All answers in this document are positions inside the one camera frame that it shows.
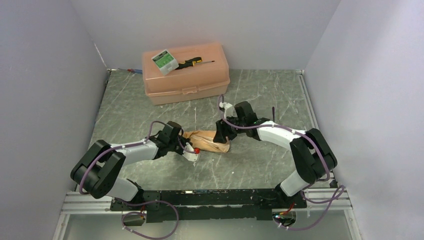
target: pink plastic toolbox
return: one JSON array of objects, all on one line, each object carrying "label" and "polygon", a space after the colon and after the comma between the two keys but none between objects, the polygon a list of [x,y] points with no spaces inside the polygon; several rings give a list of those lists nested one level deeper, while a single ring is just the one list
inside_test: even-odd
[{"label": "pink plastic toolbox", "polygon": [[154,105],[169,104],[224,94],[230,83],[227,59],[220,43],[209,43],[167,49],[179,63],[195,57],[203,62],[215,61],[173,70],[164,76],[152,57],[161,50],[142,55],[146,95]]}]

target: metal frame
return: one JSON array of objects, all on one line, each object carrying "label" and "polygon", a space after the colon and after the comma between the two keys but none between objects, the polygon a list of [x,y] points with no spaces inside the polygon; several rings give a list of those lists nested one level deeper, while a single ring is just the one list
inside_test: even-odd
[{"label": "metal frame", "polygon": [[[301,86],[302,92],[305,95],[306,107],[308,108],[309,116],[311,119],[311,124],[314,128],[318,129],[318,123],[315,118],[314,110],[312,108],[311,100],[304,81],[304,71],[296,71],[299,84]],[[328,184],[333,181],[334,174],[331,172],[331,178],[327,182]],[[307,198],[315,201],[321,201],[323,199],[329,199],[333,196],[334,188],[309,188],[305,191]],[[63,206],[60,212],[59,220],[57,222],[56,230],[53,235],[53,240],[63,240],[65,236],[66,229],[68,227],[68,222],[71,215],[102,215],[102,214],[114,214],[122,215],[128,213],[128,211],[111,211],[111,203],[113,198],[110,196],[105,196],[100,199],[95,199],[90,195],[81,195],[77,191],[70,191],[66,194]],[[223,207],[223,205],[214,205],[215,207]],[[175,207],[198,207],[194,205],[183,206],[176,205]],[[307,216],[310,216],[311,211],[323,211],[327,207],[327,203],[324,204],[314,204],[307,202],[306,208],[296,208],[296,211],[306,211]],[[282,212],[286,209],[278,208],[272,209],[272,212]],[[358,224],[355,218],[355,214],[352,208],[351,200],[347,190],[336,200],[334,200],[329,208],[329,211],[344,211],[346,217],[347,225],[353,240],[361,240],[362,236],[358,228]]]}]

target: screwdriver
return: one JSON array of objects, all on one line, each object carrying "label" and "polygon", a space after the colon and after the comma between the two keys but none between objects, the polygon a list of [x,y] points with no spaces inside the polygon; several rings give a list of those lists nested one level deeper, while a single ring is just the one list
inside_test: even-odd
[{"label": "screwdriver", "polygon": [[140,69],[132,69],[132,68],[129,68],[129,69],[118,68],[118,69],[119,69],[119,70],[128,71],[128,72],[130,72],[130,73],[143,74],[143,71],[142,71],[142,70],[140,70]]},{"label": "screwdriver", "polygon": [[185,62],[178,63],[178,67],[175,68],[175,70],[185,69],[188,67],[193,67],[195,64],[207,64],[207,63],[213,63],[215,61],[202,61],[202,58],[200,56],[186,60]]}]

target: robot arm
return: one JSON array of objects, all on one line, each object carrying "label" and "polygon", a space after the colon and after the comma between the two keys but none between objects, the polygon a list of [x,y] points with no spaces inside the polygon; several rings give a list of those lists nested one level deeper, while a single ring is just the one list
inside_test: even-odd
[{"label": "robot arm", "polygon": [[234,126],[253,127],[251,129],[240,129],[227,124],[222,119],[216,122],[216,135],[213,139],[216,143],[226,143],[227,139],[234,139],[237,134],[246,133],[248,137],[258,141],[266,141],[281,146],[291,151],[296,170],[275,189],[282,201],[288,201],[302,189],[312,185],[326,174],[324,166],[316,152],[311,153],[312,145],[297,133],[309,137],[318,147],[329,170],[337,166],[337,160],[329,145],[318,129],[312,128],[308,131],[287,131],[277,126],[276,123],[267,118],[258,118],[253,112],[252,106],[243,101],[234,106],[237,117],[231,116],[233,106],[227,102],[221,102],[219,107],[224,111],[225,119]]},{"label": "robot arm", "polygon": [[121,168],[128,164],[133,164],[143,160],[155,160],[165,156],[168,152],[175,152],[182,155],[191,162],[196,162],[199,158],[199,149],[193,149],[190,140],[180,136],[181,126],[169,121],[157,136],[151,136],[138,142],[125,144],[108,144],[104,140],[96,141],[73,168],[70,177],[78,184],[81,183],[83,175],[89,165],[103,152],[120,145],[133,145],[142,143],[139,146],[121,148],[108,152],[101,157],[88,173],[83,188],[95,199],[110,196],[125,200],[130,203],[143,203],[144,190],[135,182],[129,179],[118,177]]}]

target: white enclosure wall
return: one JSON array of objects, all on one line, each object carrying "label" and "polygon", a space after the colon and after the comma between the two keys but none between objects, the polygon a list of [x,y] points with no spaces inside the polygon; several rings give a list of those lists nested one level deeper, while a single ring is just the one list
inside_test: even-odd
[{"label": "white enclosure wall", "polygon": [[52,239],[107,76],[68,0],[0,3],[0,239]]},{"label": "white enclosure wall", "polygon": [[340,0],[71,0],[109,68],[222,43],[233,69],[304,69]]},{"label": "white enclosure wall", "polygon": [[366,240],[424,238],[424,2],[342,0],[306,69]]}]

